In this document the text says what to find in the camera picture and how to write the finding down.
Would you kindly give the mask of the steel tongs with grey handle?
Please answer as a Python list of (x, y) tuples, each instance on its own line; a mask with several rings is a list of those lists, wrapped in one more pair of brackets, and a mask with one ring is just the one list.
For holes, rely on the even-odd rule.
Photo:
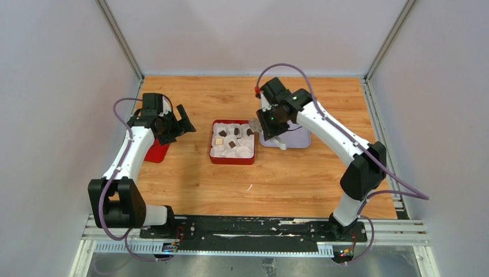
[(286, 143), (279, 137), (275, 136), (268, 140), (265, 140), (264, 131), (262, 130), (262, 126), (257, 118), (253, 118), (249, 120), (250, 129), (259, 136), (259, 143), (264, 147), (278, 148), (281, 150), (286, 150)]

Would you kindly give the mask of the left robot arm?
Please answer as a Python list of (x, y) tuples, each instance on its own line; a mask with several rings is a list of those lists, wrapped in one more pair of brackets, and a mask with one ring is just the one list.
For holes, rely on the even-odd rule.
[(137, 187), (137, 179), (148, 151), (176, 142), (177, 137), (195, 132), (183, 105), (173, 106), (161, 93), (145, 93), (139, 99), (142, 106), (124, 120), (112, 109), (126, 129), (125, 138), (110, 168), (101, 178), (92, 179), (88, 194), (97, 227), (113, 240), (123, 240), (110, 230), (154, 227), (162, 238), (171, 238), (177, 224), (168, 205), (150, 205)]

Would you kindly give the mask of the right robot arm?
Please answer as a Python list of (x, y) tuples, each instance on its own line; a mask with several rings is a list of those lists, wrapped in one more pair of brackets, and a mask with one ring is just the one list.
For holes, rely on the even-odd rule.
[(329, 232), (337, 241), (347, 239), (367, 196), (386, 178), (386, 147), (357, 136), (314, 102), (309, 91), (291, 92), (277, 77), (256, 87), (255, 96), (261, 105), (256, 112), (257, 128), (265, 141), (285, 150), (286, 143), (280, 136), (294, 123), (316, 135), (346, 166), (340, 179), (343, 193), (329, 217)]

